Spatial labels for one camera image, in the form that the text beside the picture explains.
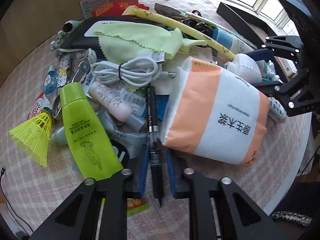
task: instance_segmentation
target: pink lotion tube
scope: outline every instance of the pink lotion tube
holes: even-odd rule
[[[146,122],[133,111],[133,108],[126,101],[98,81],[89,87],[89,95],[108,109],[109,113],[117,120],[126,122],[135,131],[139,131]]]

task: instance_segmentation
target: white lotion bottle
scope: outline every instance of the white lotion bottle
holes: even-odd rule
[[[109,87],[96,81],[89,87],[89,95],[102,104],[109,113],[121,122],[126,122],[135,131],[139,131],[146,120],[137,115],[133,108],[118,97]]]
[[[262,76],[257,63],[246,54],[236,54],[232,62],[225,64],[227,70],[241,77],[249,84],[261,83]]]

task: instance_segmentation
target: yellow foam tube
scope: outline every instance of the yellow foam tube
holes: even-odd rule
[[[131,5],[123,12],[122,15],[135,15],[135,16],[138,16],[139,18],[165,24],[172,28],[179,28],[182,32],[198,40],[206,41],[211,48],[214,48],[216,51],[219,52],[217,55],[217,58],[220,59],[223,63],[227,61],[233,61],[235,57],[235,54],[233,54],[230,50],[228,50],[226,47],[222,46],[219,42],[215,41],[209,36],[181,22],[178,22],[176,20],[173,20],[161,14],[153,13],[153,12],[138,8],[135,5]]]

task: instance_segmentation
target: light green cleaning cloth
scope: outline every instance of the light green cleaning cloth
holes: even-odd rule
[[[146,52],[165,52],[172,59],[179,51],[188,53],[193,45],[205,46],[205,41],[182,37],[177,28],[171,32],[164,28],[142,23],[106,23],[93,27],[106,59],[115,64],[125,63]]]

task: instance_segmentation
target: pen nib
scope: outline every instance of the pen nib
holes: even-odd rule
[[[159,205],[161,207],[162,206],[162,198],[158,198],[157,200],[158,200],[158,203],[159,203]]]

